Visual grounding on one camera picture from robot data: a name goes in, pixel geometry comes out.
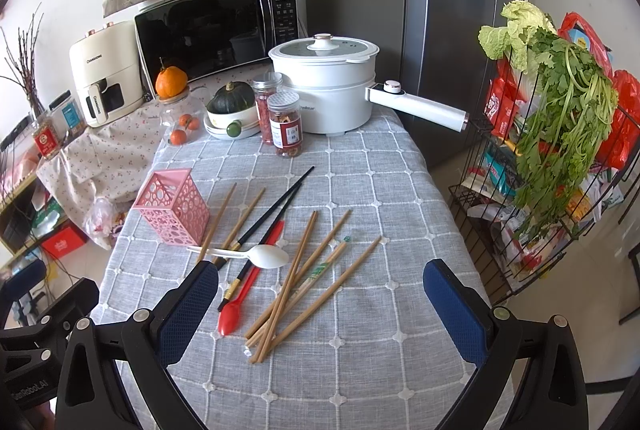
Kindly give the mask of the green leafy herbs bunch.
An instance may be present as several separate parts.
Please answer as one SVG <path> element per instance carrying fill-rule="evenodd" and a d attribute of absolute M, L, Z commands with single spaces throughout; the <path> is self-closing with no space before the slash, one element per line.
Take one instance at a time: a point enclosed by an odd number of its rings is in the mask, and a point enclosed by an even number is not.
<path fill-rule="evenodd" d="M 514 202 L 528 210 L 518 232 L 537 240 L 564 216 L 610 135 L 617 92 L 590 52 L 557 34 L 539 29 L 528 52 L 540 102 L 518 142 Z"/>

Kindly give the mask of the dark green kabocha squash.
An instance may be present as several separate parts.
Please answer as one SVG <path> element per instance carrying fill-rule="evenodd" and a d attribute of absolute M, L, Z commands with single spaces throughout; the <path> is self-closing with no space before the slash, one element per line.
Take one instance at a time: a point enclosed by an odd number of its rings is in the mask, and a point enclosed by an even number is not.
<path fill-rule="evenodd" d="M 255 105 L 253 88 L 245 81 L 230 81 L 222 86 L 206 105 L 212 114 L 235 114 Z"/>

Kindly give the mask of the blue-label jar black lid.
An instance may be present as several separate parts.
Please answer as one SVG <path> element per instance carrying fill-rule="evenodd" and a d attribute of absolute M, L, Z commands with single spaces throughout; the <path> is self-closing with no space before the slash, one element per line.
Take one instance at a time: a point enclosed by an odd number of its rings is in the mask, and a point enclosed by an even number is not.
<path fill-rule="evenodd" d="M 82 135 L 87 127 L 81 109 L 70 90 L 66 90 L 49 104 L 49 112 L 62 146 Z"/>

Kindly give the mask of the red plastic spoon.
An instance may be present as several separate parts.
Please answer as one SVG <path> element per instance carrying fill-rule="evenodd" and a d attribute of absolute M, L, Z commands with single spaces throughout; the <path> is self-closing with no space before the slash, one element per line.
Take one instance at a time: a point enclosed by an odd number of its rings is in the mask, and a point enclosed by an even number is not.
<path fill-rule="evenodd" d="M 284 221 L 279 220 L 274 224 L 274 227 L 270 230 L 266 239 L 266 244 L 274 246 L 283 231 Z M 247 279 L 244 280 L 242 289 L 235 299 L 230 301 L 220 312 L 218 318 L 218 332 L 223 336 L 231 335 L 232 332 L 238 328 L 241 321 L 241 306 L 245 297 L 250 292 L 250 287 L 253 285 L 259 274 L 259 268 L 254 266 L 250 269 L 247 275 Z"/>

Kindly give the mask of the glass jar with small oranges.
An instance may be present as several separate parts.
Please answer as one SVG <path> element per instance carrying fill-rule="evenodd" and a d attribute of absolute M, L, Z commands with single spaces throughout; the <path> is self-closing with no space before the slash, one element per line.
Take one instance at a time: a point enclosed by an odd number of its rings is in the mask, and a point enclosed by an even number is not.
<path fill-rule="evenodd" d="M 192 94 L 163 104 L 160 122 L 165 128 L 164 140 L 176 147 L 201 141 L 206 137 L 204 116 L 204 105 Z"/>

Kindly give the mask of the short jar with red label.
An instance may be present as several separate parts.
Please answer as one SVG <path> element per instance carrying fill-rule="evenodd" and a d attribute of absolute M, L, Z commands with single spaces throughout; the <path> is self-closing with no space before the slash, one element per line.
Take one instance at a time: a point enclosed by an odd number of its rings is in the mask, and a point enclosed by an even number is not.
<path fill-rule="evenodd" d="M 282 157 L 295 157 L 302 149 L 303 127 L 299 112 L 299 95 L 282 90 L 267 100 L 271 141 Z"/>

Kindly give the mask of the tall jar of red berries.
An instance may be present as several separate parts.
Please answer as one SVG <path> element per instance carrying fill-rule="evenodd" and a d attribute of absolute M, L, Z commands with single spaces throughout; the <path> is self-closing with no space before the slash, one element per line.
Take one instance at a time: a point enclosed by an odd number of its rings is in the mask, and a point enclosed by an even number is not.
<path fill-rule="evenodd" d="M 264 72 L 252 79 L 250 85 L 254 90 L 257 117 L 262 135 L 262 142 L 272 143 L 269 120 L 268 98 L 278 92 L 282 84 L 280 72 Z"/>

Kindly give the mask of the orange tangerine fruit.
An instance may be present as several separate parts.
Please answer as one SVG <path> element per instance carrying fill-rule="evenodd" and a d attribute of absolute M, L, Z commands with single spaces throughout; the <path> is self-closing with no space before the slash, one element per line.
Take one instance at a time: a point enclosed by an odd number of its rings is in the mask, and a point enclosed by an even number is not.
<path fill-rule="evenodd" d="M 160 72 L 158 73 L 154 89 L 161 100 L 169 100 L 186 90 L 188 86 L 188 75 L 179 67 L 166 66 L 160 57 Z"/>

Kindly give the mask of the black microwave oven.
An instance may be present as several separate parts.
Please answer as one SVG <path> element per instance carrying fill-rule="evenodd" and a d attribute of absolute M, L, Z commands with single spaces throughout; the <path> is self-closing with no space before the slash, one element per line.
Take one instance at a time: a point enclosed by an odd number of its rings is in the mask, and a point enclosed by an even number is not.
<path fill-rule="evenodd" d="M 262 62 L 298 37 L 297 0 L 161 0 L 134 16 L 143 81 L 156 98 L 163 68 L 189 81 Z"/>

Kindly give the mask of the pale green cabbage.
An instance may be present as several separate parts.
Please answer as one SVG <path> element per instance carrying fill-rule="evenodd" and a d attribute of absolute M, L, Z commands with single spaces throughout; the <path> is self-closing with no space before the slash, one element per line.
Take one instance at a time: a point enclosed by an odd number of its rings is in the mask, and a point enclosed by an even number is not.
<path fill-rule="evenodd" d="M 525 0 L 513 0 L 503 5 L 501 16 L 506 26 L 480 27 L 477 40 L 490 60 L 505 57 L 511 67 L 528 72 L 528 51 L 539 29 L 556 34 L 552 20 L 536 5 Z"/>

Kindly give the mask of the wooden chopstick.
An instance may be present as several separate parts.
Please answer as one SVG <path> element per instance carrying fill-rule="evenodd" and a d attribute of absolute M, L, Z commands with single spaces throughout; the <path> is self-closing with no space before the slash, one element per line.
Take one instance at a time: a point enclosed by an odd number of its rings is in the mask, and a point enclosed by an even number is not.
<path fill-rule="evenodd" d="M 304 278 L 306 274 L 314 267 L 314 264 L 316 263 L 318 257 L 320 257 L 322 255 L 322 252 L 326 249 L 326 247 L 329 246 L 329 243 L 331 242 L 332 239 L 334 239 L 334 236 L 341 229 L 342 225 L 346 222 L 346 220 L 348 219 L 351 213 L 352 213 L 352 209 L 347 209 L 346 212 L 341 217 L 341 219 L 337 221 L 337 224 L 335 224 L 334 228 L 332 228 L 332 230 L 329 231 L 329 234 L 327 234 L 326 237 L 322 240 L 322 242 L 320 242 L 320 245 L 310 254 L 310 256 L 301 265 L 299 265 L 296 271 L 296 274 L 292 279 L 293 286 L 298 284 L 299 281 L 302 278 Z M 273 302 L 270 303 L 268 308 L 265 309 L 264 312 L 262 312 L 262 315 L 258 317 L 257 320 L 254 321 L 254 324 L 250 326 L 250 328 L 248 328 L 248 331 L 244 334 L 245 338 L 249 339 L 252 335 L 254 335 L 255 332 L 258 331 L 259 328 L 262 327 L 262 324 L 264 324 L 265 321 L 268 320 L 268 318 L 270 317 L 271 311 L 276 306 L 276 304 L 277 304 L 276 300 L 273 300 Z"/>
<path fill-rule="evenodd" d="M 204 242 L 202 242 L 202 246 L 200 249 L 200 252 L 198 253 L 198 258 L 196 259 L 196 265 L 200 264 L 205 255 L 206 255 L 206 251 L 210 245 L 210 243 L 212 242 L 212 239 L 215 235 L 215 232 L 217 231 L 218 225 L 222 219 L 222 217 L 224 216 L 224 213 L 226 212 L 226 209 L 229 205 L 229 202 L 234 194 L 234 191 L 236 189 L 236 183 L 234 183 L 232 185 L 232 187 L 230 188 L 230 190 L 228 191 L 228 194 L 226 195 L 226 197 L 224 198 L 224 201 L 222 202 L 216 216 L 214 217 L 213 223 L 212 225 L 208 228 L 205 238 L 204 238 Z"/>
<path fill-rule="evenodd" d="M 360 265 L 367 261 L 367 258 L 376 249 L 381 240 L 382 236 L 378 236 L 371 242 L 371 245 L 360 254 L 360 257 L 311 306 L 308 306 L 303 313 L 300 313 L 295 320 L 292 320 L 280 334 L 273 337 L 272 330 L 270 330 L 267 334 L 267 342 L 260 347 L 257 355 L 252 358 L 252 362 L 261 363 L 274 348 L 292 335 L 293 332 L 296 332 L 312 314 L 317 312 L 348 281 L 349 277 L 358 270 Z"/>
<path fill-rule="evenodd" d="M 240 229 L 244 226 L 246 220 L 248 219 L 248 217 L 250 216 L 250 214 L 253 212 L 256 205 L 260 201 L 260 198 L 262 198 L 262 195 L 265 194 L 265 191 L 266 189 L 262 188 L 259 191 L 259 193 L 255 196 L 255 198 L 250 202 L 250 204 L 243 210 L 242 216 L 240 216 L 238 222 L 234 224 L 232 231 L 224 240 L 224 243 L 222 244 L 222 248 L 224 248 L 225 250 L 229 250 L 232 247 L 232 242 L 234 242 L 236 239 L 236 236 L 239 235 Z"/>
<path fill-rule="evenodd" d="M 288 294 L 290 293 L 291 287 L 294 282 L 294 278 L 297 273 L 299 262 L 300 260 L 302 260 L 302 257 L 304 255 L 304 252 L 308 244 L 309 237 L 312 231 L 314 230 L 314 224 L 316 224 L 317 218 L 318 218 L 318 211 L 314 210 L 311 213 L 311 216 L 305 228 L 303 237 L 299 242 L 292 264 L 288 269 L 288 274 L 286 274 L 284 285 L 280 291 L 280 294 L 277 296 L 277 299 L 274 302 L 274 306 L 265 324 L 262 325 L 262 329 L 259 332 L 257 332 L 257 335 L 259 336 L 259 338 L 256 340 L 257 349 L 256 349 L 256 352 L 250 358 L 250 362 L 252 364 L 259 363 L 264 358 L 264 355 L 266 353 L 266 346 L 268 343 L 270 343 L 270 340 L 273 335 L 273 331 L 274 331 L 273 326 L 277 324 L 277 321 L 283 309 L 283 303 L 288 298 Z"/>
<path fill-rule="evenodd" d="M 288 311 L 291 311 L 296 304 L 304 298 L 304 295 L 311 290 L 311 287 L 314 286 L 314 283 L 322 276 L 324 272 L 332 265 L 332 263 L 344 252 L 348 244 L 347 240 L 343 240 L 340 244 L 335 248 L 332 254 L 322 263 L 318 264 L 311 274 L 303 281 L 303 283 L 294 291 L 290 298 L 288 298 L 288 302 L 286 302 L 285 307 L 281 311 L 281 315 L 285 316 Z M 260 339 L 267 332 L 267 323 L 262 324 L 262 327 L 258 329 L 257 332 L 254 333 L 250 338 L 246 340 L 245 347 L 247 348 L 248 356 L 252 355 L 252 351 L 250 350 L 253 346 L 259 343 Z"/>

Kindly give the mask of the cream air fryer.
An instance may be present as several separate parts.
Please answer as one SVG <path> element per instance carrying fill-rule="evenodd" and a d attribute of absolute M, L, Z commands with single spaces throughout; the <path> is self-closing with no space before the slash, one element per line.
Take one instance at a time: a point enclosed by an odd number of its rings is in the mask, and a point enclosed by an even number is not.
<path fill-rule="evenodd" d="M 89 127 L 103 127 L 143 103 L 134 22 L 109 23 L 70 46 L 70 68 Z"/>

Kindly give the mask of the red box on floor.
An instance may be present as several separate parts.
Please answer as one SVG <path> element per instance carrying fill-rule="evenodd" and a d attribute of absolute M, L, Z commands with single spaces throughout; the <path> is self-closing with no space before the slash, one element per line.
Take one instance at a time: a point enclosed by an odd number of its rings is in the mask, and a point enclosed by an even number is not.
<path fill-rule="evenodd" d="M 88 236 L 73 222 L 66 222 L 49 236 L 41 247 L 48 257 L 58 260 L 79 249 L 88 242 Z"/>

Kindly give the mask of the pink perforated utensil holder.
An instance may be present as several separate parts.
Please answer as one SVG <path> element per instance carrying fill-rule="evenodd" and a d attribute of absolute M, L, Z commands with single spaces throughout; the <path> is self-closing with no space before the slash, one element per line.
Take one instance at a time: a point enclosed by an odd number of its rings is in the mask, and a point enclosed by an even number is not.
<path fill-rule="evenodd" d="M 132 208 L 172 246 L 200 246 L 210 218 L 190 169 L 152 171 Z"/>

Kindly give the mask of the red plastic bag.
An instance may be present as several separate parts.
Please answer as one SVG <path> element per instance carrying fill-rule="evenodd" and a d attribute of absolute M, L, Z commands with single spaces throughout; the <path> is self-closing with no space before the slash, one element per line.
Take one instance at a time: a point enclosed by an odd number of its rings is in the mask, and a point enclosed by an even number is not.
<path fill-rule="evenodd" d="M 605 167 L 622 170 L 639 137 L 639 81 L 623 69 L 614 72 L 613 86 L 618 94 L 612 130 L 601 144 L 596 159 Z"/>

